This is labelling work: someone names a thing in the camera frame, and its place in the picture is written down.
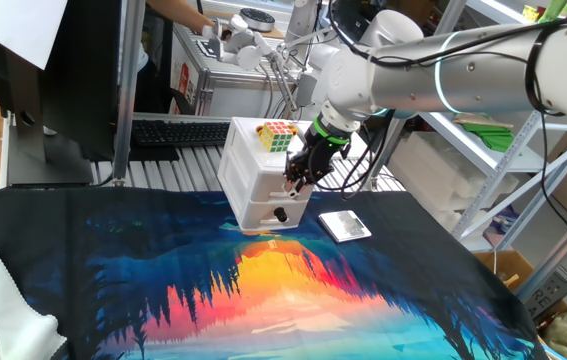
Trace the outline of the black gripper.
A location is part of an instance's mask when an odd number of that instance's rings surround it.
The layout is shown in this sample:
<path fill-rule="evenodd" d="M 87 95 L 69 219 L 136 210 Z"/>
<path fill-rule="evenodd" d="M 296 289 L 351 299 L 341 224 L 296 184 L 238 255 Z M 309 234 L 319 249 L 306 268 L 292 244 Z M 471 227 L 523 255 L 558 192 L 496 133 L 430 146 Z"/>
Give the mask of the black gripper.
<path fill-rule="evenodd" d="M 312 194 L 314 184 L 333 170 L 330 165 L 333 155 L 343 148 L 342 144 L 321 135 L 305 135 L 304 141 L 302 151 L 294 158 L 286 159 L 283 173 L 284 189 L 295 198 Z"/>

